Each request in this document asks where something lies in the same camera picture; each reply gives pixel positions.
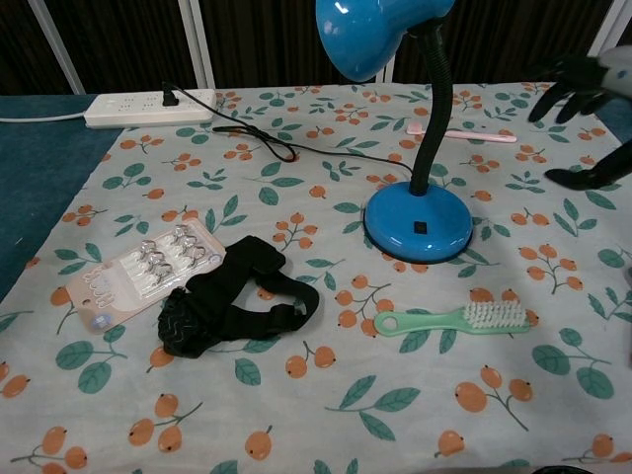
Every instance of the black strap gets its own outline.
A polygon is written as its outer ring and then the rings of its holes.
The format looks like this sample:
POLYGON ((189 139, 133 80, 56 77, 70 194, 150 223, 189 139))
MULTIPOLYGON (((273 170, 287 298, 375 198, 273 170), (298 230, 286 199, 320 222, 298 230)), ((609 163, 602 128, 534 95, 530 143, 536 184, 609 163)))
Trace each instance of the black strap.
POLYGON ((282 274, 285 256, 263 240, 248 236, 226 248, 226 256, 214 271, 193 276, 186 293, 175 289, 158 317, 158 336, 165 352, 198 357, 221 341, 267 339, 296 331, 316 311, 318 291, 282 274), (305 312, 290 304, 278 304, 268 312, 254 312, 231 303, 254 277, 263 289, 295 296, 305 312))

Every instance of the table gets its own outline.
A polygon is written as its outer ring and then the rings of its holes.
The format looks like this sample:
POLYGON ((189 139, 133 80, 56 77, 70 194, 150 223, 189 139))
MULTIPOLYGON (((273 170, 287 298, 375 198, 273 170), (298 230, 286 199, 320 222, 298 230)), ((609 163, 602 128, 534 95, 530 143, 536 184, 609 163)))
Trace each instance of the table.
MULTIPOLYGON (((399 167, 311 152, 281 164, 205 124, 125 130, 0 305, 2 470, 365 474, 631 460, 629 179, 577 193, 543 178, 618 146, 594 116, 527 124, 546 87, 455 86, 453 128, 518 143, 444 141, 432 175, 468 204, 475 235, 430 267, 383 256, 362 233, 362 206, 407 179, 399 167), (319 290, 319 311, 299 332, 196 360, 162 353, 158 305, 89 335, 63 286, 184 216, 225 245, 249 234, 273 243, 285 272, 319 290), (533 325, 523 335, 383 338, 371 324, 391 307, 516 298, 533 325)), ((396 84, 222 99, 282 139, 409 164, 419 140, 406 122, 427 124, 431 109, 428 87, 396 84)), ((247 289, 238 304, 248 308, 282 301, 247 289)))

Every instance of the packaged hair clips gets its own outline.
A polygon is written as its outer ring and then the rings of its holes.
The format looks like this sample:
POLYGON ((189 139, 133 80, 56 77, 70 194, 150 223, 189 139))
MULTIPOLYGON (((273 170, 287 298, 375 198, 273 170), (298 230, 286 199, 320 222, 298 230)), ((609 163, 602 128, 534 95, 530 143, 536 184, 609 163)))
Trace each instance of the packaged hair clips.
POLYGON ((226 251, 197 219, 143 240, 66 285, 79 317, 101 334, 221 265, 226 251))

